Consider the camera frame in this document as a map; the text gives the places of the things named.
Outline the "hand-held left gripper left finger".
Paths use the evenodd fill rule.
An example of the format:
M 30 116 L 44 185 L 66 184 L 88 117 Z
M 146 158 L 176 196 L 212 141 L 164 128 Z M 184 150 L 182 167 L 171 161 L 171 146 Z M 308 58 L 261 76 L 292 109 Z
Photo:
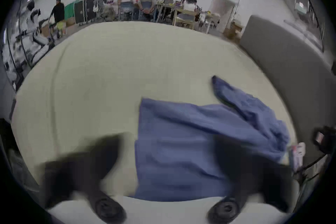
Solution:
M 104 136 L 83 151 L 46 162 L 43 172 L 44 209 L 69 201 L 77 192 L 87 199 L 93 212 L 103 222 L 123 223 L 126 220 L 124 208 L 100 187 L 101 181 L 117 163 L 123 145 L 122 135 Z

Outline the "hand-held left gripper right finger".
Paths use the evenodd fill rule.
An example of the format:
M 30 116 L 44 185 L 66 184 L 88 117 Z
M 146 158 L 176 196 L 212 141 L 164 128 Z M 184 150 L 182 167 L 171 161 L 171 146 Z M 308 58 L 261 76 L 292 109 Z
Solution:
M 254 151 L 231 137 L 214 137 L 216 162 L 231 189 L 207 214 L 211 224 L 228 224 L 241 213 L 248 198 L 261 194 L 266 204 L 292 212 L 294 179 L 291 168 Z

